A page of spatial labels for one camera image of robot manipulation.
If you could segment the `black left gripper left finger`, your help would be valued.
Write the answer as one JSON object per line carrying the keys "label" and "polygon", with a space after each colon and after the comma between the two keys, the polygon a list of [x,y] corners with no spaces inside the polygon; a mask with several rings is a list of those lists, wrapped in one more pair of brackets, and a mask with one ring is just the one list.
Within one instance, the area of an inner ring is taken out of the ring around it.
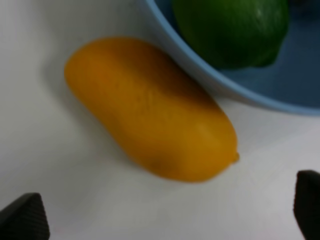
{"label": "black left gripper left finger", "polygon": [[45,206],[39,193],[25,193],[0,211],[0,238],[2,240],[50,238]]}

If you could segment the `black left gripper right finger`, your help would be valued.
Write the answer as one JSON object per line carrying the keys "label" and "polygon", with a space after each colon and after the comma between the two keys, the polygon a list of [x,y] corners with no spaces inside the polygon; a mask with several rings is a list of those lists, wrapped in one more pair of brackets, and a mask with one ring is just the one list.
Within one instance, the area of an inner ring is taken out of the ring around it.
{"label": "black left gripper right finger", "polygon": [[306,240],[320,238],[320,174],[301,170],[296,175],[293,213]]}

